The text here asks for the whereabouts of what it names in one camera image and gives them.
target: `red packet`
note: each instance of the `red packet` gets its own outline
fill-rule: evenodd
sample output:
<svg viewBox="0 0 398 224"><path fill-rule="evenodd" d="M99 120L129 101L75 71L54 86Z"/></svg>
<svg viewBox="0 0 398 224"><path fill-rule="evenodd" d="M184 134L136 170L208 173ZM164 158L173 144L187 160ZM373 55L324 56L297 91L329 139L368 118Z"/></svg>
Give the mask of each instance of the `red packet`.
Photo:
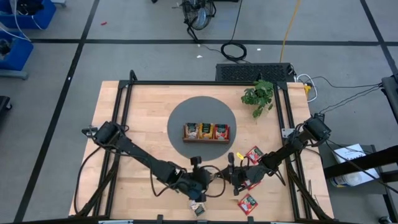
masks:
<svg viewBox="0 0 398 224"><path fill-rule="evenodd" d="M257 146L254 146L248 153L246 153L246 156L250 159L253 165L258 163L257 160L260 159L262 155L264 155L264 153L262 153Z"/></svg>
<svg viewBox="0 0 398 224"><path fill-rule="evenodd" d="M256 184L252 184L252 185L251 185L250 180L247 180L247 181L243 182L243 185L244 185L245 187L247 187L248 190L251 190L251 189L253 189L255 186L259 185L260 183L261 183L261 181L258 182L258 183L256 183Z"/></svg>
<svg viewBox="0 0 398 224"><path fill-rule="evenodd" d="M246 215L249 215L249 213L257 207L257 205L258 203L256 200L249 194L245 195L244 198L238 203L238 206Z"/></svg>

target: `potted plant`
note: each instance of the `potted plant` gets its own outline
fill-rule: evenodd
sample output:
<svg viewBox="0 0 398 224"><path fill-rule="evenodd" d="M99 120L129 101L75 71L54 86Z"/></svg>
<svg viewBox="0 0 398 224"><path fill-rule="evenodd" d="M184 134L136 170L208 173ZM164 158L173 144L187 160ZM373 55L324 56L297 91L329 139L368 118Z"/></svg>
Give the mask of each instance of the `potted plant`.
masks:
<svg viewBox="0 0 398 224"><path fill-rule="evenodd" d="M258 118L267 107L268 110L272 108L272 97L274 96L274 85L264 80L258 80L254 83L254 88L247 88L244 90L244 96L241 97L242 103L247 105L258 105L257 109L253 111L253 118Z"/></svg>

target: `black bracket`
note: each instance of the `black bracket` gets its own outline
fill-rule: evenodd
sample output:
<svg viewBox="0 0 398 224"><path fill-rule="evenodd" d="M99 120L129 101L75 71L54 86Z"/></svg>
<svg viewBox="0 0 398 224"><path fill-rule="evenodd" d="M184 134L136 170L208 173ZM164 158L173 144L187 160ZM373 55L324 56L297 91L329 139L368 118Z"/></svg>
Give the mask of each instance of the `black bracket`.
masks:
<svg viewBox="0 0 398 224"><path fill-rule="evenodd" d="M248 217L248 224L254 224L254 218Z"/></svg>
<svg viewBox="0 0 398 224"><path fill-rule="evenodd" d="M163 223L163 215L157 215L156 224L162 224L162 223Z"/></svg>
<svg viewBox="0 0 398 224"><path fill-rule="evenodd" d="M130 70L130 83L132 84L133 81L137 81L137 76L136 73L134 72L134 70Z"/></svg>
<svg viewBox="0 0 398 224"><path fill-rule="evenodd" d="M120 80L118 89L123 89L130 84L130 80Z"/></svg>
<svg viewBox="0 0 398 224"><path fill-rule="evenodd" d="M88 138L92 138L93 135L95 135L95 133L96 133L97 131L98 131L98 128L92 127L92 126L90 126L90 127L88 127L88 128L83 128L83 129L81 130L81 132L82 132L85 136L87 136Z"/></svg>
<svg viewBox="0 0 398 224"><path fill-rule="evenodd" d="M296 76L296 72L294 70L294 67L292 64L289 64L289 66L287 67L287 74L290 76Z"/></svg>
<svg viewBox="0 0 398 224"><path fill-rule="evenodd" d="M279 86L284 91L287 91L287 83L286 82L276 82L276 85Z"/></svg>

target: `yellow cable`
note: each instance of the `yellow cable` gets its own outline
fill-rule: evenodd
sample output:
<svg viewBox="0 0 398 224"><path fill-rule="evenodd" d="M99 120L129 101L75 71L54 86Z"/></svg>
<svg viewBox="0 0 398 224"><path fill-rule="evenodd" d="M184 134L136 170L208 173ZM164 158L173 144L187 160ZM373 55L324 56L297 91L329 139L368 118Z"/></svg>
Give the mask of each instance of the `yellow cable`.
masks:
<svg viewBox="0 0 398 224"><path fill-rule="evenodd" d="M284 57L285 42L286 42L287 36L289 35L289 32L290 32L290 30L292 28L293 21L294 21L294 18L296 17L296 13L297 13L297 10L299 9L300 4L301 4L301 0L297 0L296 6L294 7L294 12L293 12L292 19L290 20L289 27L287 28L287 31L286 31L286 34L285 34L284 42L282 43L282 50L280 51L279 63L282 63L282 59Z"/></svg>

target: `black metal frame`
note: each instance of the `black metal frame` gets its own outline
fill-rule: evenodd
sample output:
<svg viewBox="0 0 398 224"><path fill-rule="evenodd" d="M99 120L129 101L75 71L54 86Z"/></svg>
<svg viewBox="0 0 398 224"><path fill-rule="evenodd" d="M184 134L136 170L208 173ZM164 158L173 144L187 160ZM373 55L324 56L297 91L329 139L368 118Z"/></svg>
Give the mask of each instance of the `black metal frame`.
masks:
<svg viewBox="0 0 398 224"><path fill-rule="evenodd" d="M137 77L135 76L134 72L131 70L130 72L130 80L120 80L119 85L118 85L118 92L116 93L116 101L114 104L114 109L113 109L113 116L112 116L112 121L116 121L118 117L118 111L120 108L120 103L121 103L121 97L122 97L122 92L124 88L127 88L127 93L126 93L126 99L124 102L124 108L123 108L123 115L122 115L122 120L121 120L121 125L126 125L127 121L127 114L129 110L129 103L131 99L131 94L132 94L132 86L133 85L239 85L239 86L253 86L251 82L195 82L195 81L138 81ZM287 117L289 120L289 126L291 128L294 128L294 120L293 120L293 114L292 114L292 109L290 107L290 99L289 99L289 93L287 89L287 84L286 82L278 82L274 85L274 96L275 96L275 107L277 110L278 114L278 121L279 121L279 126L280 126L280 135L282 140L284 141L285 139L283 138L282 135L282 128L284 128L284 118L283 118L283 113L282 113L282 107L280 103L280 96L279 96L279 88L282 90L284 94L284 99L285 99L285 104L286 104L286 109L287 109ZM109 153L107 152L104 155L104 161L103 161L103 166L101 170L101 175L100 175L100 183L103 183L104 179L109 177L109 174L106 175L106 170L109 166ZM119 156L115 156L111 170L113 173L112 179L111 179L111 184L109 186L109 194L106 202L106 210L105 214L103 216L99 216L99 210L100 210L100 198L101 196L98 197L98 200L95 204L93 204L93 216L92 217L71 217L71 218L66 218L66 219L59 219L59 220L46 220L46 221L36 221L36 222L29 222L31 224L33 223L51 223L54 221L57 221L57 223L97 223L98 220L109 220L110 219L110 214L111 214L111 209L112 209L112 204L113 204L113 197L114 197L114 191L115 191L115 183L116 183L116 178L117 178L117 172L118 172L118 166L119 166ZM295 154L295 160L299 161L296 163L297 165L297 171L298 171L298 179L304 184L304 173L303 173L303 168L301 164L301 158L300 154ZM286 163L291 163L290 158L286 158L285 160ZM286 166L287 172L290 170L293 170L292 166ZM295 190L295 184L294 181L292 180L292 177L288 175L288 185L289 185L289 191L290 191L290 196L292 199L292 208L293 208L293 213L294 213L294 220L295 222L299 223L334 223L334 220L313 220L312 217L310 216L311 210L310 207L306 201L306 199L303 197L303 203L305 206L305 214L306 218L301 218L300 217L300 210L299 210L299 205L297 201L297 192ZM156 220L134 220L134 223L156 223L156 224L161 224L161 223L200 223L200 222L205 222L205 223L211 223L211 224L216 224L216 223L248 223L248 224L258 224L258 223L266 223L269 224L271 222L255 222L253 217L248 217L248 220L246 222L229 222L229 221L189 221L189 220L164 220L163 221L163 215L158 215Z"/></svg>
<svg viewBox="0 0 398 224"><path fill-rule="evenodd" d="M124 108L123 108L123 116L122 116L122 121L121 125L125 125L127 121L127 114L128 114L128 109L129 109L129 102L131 99L131 94L132 94L132 86L133 85L239 85L239 86L253 86L252 82L214 82L214 81L139 81L137 80L135 74L133 71L130 72L130 80L121 80L119 81L119 86L118 86L118 92L116 94L116 101L114 104L114 109L113 109L113 116L112 116L112 121L116 121L116 118L118 117L118 111L120 107L120 102L121 102L121 97L122 97L122 92L124 88L127 88L127 94L126 94L126 100L124 102ZM284 141L285 139L282 137L282 128L285 128L284 124L284 118L282 114L282 106L280 103L280 96L279 96L279 88L282 90L284 94L284 100L285 100L285 105L286 105L286 110L287 110L287 117L289 120L289 127L294 128L294 119L293 119L293 113L292 109L290 106L290 98L289 98L289 93L287 89L287 84L286 82L278 82L276 85L274 85L274 95L275 95L275 107L277 110L278 114L278 120L279 120L279 127L280 127L280 134L281 138ZM296 153L295 154L295 161L297 165L297 172L298 172L298 177L305 186L305 177L304 177L304 171L302 167L302 161L300 158L300 154ZM117 166L119 165L119 156L116 156L114 159L114 162L117 162ZM290 163L291 160L290 158L287 158L285 160L286 163ZM105 177L106 170L109 166L109 152L106 152L104 155L104 162L101 170L101 178L99 182L101 183ZM114 196L114 191L115 191L115 183L116 183L116 178L117 178L117 171L116 174L113 177L113 180L111 182L110 188L109 188L109 194L106 202L106 211L105 211L105 216L110 217L111 213L111 208L113 204L113 196ZM289 191L290 191L290 196L292 199L292 208L294 212L294 219L297 221L301 219L300 217L300 210L299 210L299 205L297 201L297 192L295 189L295 185L293 181L288 177L288 185L289 185ZM100 199L98 200L93 215L99 215L99 210L100 210ZM305 209L305 218L306 219L312 219L312 213L311 213L311 208L306 202L306 200L303 198L303 203L304 203L304 209Z"/></svg>

